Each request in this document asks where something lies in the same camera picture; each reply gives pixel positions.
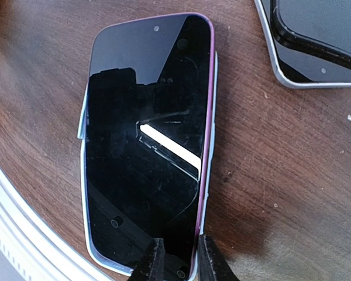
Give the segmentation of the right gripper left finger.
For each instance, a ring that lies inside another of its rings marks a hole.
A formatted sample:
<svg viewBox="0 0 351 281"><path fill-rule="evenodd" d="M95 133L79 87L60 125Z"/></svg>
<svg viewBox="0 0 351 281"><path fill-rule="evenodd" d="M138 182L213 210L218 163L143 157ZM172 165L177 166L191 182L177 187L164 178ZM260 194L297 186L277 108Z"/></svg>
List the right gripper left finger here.
<svg viewBox="0 0 351 281"><path fill-rule="evenodd" d="M134 268L130 281L163 281L165 254L163 239L152 239Z"/></svg>

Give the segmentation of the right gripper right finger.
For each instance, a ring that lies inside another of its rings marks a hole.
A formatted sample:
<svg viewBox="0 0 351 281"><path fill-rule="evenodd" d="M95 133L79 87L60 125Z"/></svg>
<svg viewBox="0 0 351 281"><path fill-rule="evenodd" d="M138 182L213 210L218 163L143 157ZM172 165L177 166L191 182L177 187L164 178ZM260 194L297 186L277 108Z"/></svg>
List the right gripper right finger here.
<svg viewBox="0 0 351 281"><path fill-rule="evenodd" d="M198 280L239 281L209 235L198 238Z"/></svg>

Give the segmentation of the light blue phone case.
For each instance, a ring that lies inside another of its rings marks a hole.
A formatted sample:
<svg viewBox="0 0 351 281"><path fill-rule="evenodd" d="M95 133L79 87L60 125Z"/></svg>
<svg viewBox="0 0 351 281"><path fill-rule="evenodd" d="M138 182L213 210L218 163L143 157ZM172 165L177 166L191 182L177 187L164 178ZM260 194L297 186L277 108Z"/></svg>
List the light blue phone case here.
<svg viewBox="0 0 351 281"><path fill-rule="evenodd" d="M218 80L218 54L215 53L215 66L214 66L214 95L212 103L212 121L211 121L211 134L209 142L209 152L208 152L208 170L207 170L207 180L205 185L204 193L204 202L203 208L199 210L199 215L201 215L200 228L197 232L198 235L204 233L205 225L205 215L207 210L207 202L209 196L209 181L211 175L211 162L214 155L215 147L215 116L216 116L216 97L217 97L217 80ZM91 234L91 223L90 215L88 212L88 192L87 192L87 176L86 176L86 165L85 165L85 124L86 124L86 111L87 111L87 94L84 95L82 110L80 115L80 121L78 126L78 139L81 139L81 150L80 150L80 175L81 175L81 195L82 195L82 213L84 220L84 233L86 239L86 245L89 255L92 259L99 264L100 266L109 269L113 272L119 273L124 276L130 276L133 269L123 266L120 263L111 261L108 258L105 258L103 255L98 253L96 247L92 243L92 234Z"/></svg>

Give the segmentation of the purple phone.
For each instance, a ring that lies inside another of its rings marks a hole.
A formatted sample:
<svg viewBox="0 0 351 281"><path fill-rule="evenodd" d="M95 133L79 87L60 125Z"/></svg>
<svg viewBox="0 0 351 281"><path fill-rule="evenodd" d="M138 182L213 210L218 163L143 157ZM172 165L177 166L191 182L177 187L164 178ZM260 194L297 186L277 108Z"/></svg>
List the purple phone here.
<svg viewBox="0 0 351 281"><path fill-rule="evenodd" d="M196 12L96 35L85 165L92 243L105 258L134 270L151 240L162 238L164 279L195 278L215 53L214 27Z"/></svg>
<svg viewBox="0 0 351 281"><path fill-rule="evenodd" d="M310 80L351 83L351 1L272 1L270 23Z"/></svg>

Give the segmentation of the clear magsafe phone case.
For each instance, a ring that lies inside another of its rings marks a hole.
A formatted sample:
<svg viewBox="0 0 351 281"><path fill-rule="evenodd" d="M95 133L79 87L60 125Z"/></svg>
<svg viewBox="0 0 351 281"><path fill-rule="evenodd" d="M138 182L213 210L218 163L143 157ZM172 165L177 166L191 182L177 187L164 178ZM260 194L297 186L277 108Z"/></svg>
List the clear magsafe phone case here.
<svg viewBox="0 0 351 281"><path fill-rule="evenodd" d="M283 46L271 28L270 4L272 1L255 1L257 13L269 51L271 65L278 81L290 88L350 88L351 83L317 82L310 80L300 71L305 63L296 64L298 52Z"/></svg>

